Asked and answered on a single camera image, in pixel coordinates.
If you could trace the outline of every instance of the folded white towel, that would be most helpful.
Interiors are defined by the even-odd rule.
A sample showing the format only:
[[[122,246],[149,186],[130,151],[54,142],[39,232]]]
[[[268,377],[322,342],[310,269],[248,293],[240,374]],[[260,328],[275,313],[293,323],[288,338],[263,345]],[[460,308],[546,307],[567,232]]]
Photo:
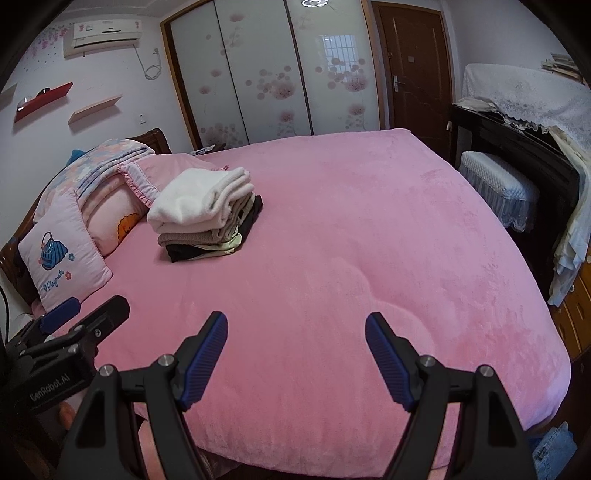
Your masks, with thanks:
[[[223,228],[230,203],[254,190],[244,168],[190,168],[171,181],[154,200],[148,223],[156,233],[197,233]]]

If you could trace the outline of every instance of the white wall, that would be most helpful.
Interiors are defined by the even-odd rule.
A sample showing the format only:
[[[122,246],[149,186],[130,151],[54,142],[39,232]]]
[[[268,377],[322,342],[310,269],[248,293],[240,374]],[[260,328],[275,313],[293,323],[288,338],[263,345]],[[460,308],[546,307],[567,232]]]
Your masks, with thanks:
[[[498,63],[539,69],[550,53],[566,50],[519,0],[447,0],[456,34],[459,67]]]
[[[64,59],[63,22],[52,24],[41,33],[14,70],[7,87],[18,82],[16,92],[10,105],[0,105],[0,246],[12,236],[47,182],[66,165],[72,149],[89,150],[109,138],[133,137],[158,127],[173,152],[192,150],[164,54],[159,20],[140,18],[144,32],[138,52],[144,66],[156,63],[154,49],[160,51],[162,73],[156,80],[144,77],[133,48]],[[36,95],[44,87],[67,82],[74,85],[66,98],[13,125],[17,103],[25,95]],[[114,107],[68,126],[75,110],[120,93],[123,98]],[[147,116],[146,125],[139,125],[139,114]],[[8,289],[14,318],[26,306],[7,287],[3,273],[0,281]],[[1,301],[0,311],[0,327],[4,328]]]

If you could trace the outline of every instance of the blue gripper pad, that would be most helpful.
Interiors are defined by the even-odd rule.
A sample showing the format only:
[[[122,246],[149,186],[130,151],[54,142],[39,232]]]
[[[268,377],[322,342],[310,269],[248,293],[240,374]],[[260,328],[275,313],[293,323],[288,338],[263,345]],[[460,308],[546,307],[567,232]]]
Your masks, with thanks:
[[[394,335],[378,312],[365,321],[365,339],[392,399],[404,410],[412,411],[422,389],[415,364],[418,354],[406,339]]]
[[[80,302],[78,299],[70,297],[43,316],[39,322],[39,330],[41,333],[49,335],[79,313]]]
[[[173,394],[183,411],[203,397],[227,338],[228,319],[221,312],[213,312],[199,333],[185,339],[177,350]]]

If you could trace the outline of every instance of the sliding wardrobe door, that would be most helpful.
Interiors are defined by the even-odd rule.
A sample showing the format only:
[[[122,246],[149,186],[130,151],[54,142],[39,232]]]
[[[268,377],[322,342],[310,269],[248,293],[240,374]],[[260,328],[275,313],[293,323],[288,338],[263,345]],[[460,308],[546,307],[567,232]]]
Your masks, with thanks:
[[[306,97],[282,0],[215,0],[251,143],[310,135]]]
[[[213,2],[170,24],[183,83],[203,145],[248,145]]]
[[[318,5],[307,1],[304,4]],[[315,134],[379,129],[369,34],[359,0],[287,0]]]

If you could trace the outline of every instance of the white lace cover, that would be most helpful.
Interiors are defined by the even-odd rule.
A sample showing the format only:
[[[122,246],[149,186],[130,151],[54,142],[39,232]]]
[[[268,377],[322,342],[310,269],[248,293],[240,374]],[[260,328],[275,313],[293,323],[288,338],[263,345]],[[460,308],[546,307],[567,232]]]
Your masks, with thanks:
[[[471,63],[462,96],[493,103],[519,128],[557,126],[591,152],[591,90],[582,83],[542,70]]]
[[[503,159],[481,152],[464,152],[458,169],[495,212],[505,228],[533,228],[540,191]]]

